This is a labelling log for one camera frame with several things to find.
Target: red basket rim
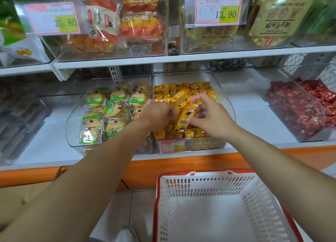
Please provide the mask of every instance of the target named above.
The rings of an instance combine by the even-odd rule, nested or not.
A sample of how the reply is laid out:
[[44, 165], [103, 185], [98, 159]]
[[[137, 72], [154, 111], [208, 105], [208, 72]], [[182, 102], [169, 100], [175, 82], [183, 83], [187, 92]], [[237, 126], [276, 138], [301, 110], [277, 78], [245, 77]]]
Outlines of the red basket rim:
[[[235, 173], [255, 173], [253, 170], [251, 169], [231, 169], [231, 170], [225, 170], [222, 172], [235, 172]], [[160, 179], [163, 176], [186, 176], [189, 173], [194, 172], [194, 171], [185, 171], [185, 172], [171, 172], [171, 173], [163, 173], [160, 174], [157, 178], [157, 182], [156, 182], [156, 199], [155, 199], [155, 203], [154, 203], [154, 214], [153, 214], [153, 237], [152, 237], [152, 241], [153, 242], [157, 242], [157, 219], [158, 219], [158, 203], [159, 203], [159, 199], [160, 199]], [[291, 215], [284, 209], [284, 207], [282, 206], [282, 204], [280, 203], [280, 206], [285, 214], [286, 219], [288, 220], [288, 223], [290, 225], [290, 227], [292, 228], [294, 235], [297, 238], [298, 242], [304, 242], [303, 238], [301, 236], [301, 233], [299, 232], [299, 229], [297, 228], [293, 218], [291, 217]]]

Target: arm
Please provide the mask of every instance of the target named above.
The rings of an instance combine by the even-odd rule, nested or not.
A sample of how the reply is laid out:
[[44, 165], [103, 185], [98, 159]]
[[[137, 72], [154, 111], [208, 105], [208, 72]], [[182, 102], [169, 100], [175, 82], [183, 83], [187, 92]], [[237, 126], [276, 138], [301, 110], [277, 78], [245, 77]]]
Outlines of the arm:
[[205, 94], [189, 123], [229, 142], [313, 241], [336, 241], [336, 180], [239, 127]]
[[141, 117], [65, 172], [0, 235], [0, 241], [84, 241], [111, 200], [139, 144], [175, 122], [172, 105], [149, 100]]

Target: white sneaker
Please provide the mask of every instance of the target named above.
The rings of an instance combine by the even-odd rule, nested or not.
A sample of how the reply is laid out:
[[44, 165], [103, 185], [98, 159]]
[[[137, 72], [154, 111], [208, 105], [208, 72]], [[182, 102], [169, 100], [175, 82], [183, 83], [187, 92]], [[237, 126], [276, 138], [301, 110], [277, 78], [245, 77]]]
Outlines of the white sneaker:
[[136, 232], [129, 226], [121, 228], [117, 235], [116, 242], [139, 242]]

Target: yellow price sticker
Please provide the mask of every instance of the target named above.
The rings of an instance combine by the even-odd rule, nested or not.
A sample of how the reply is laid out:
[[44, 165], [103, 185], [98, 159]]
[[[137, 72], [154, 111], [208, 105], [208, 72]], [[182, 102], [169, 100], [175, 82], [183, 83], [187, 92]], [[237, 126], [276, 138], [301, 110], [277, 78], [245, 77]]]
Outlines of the yellow price sticker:
[[184, 152], [184, 145], [174, 146], [174, 152]]
[[222, 6], [220, 11], [216, 11], [220, 23], [237, 23], [239, 6]]
[[77, 21], [74, 15], [55, 16], [55, 26], [60, 32], [78, 32]]

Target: red and white shopping basket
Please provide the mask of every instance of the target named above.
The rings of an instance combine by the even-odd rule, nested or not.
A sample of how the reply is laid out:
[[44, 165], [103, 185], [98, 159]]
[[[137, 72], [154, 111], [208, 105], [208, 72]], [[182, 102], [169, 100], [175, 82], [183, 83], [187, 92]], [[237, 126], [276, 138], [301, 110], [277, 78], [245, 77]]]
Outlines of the red and white shopping basket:
[[153, 242], [303, 242], [293, 219], [252, 171], [162, 174]]

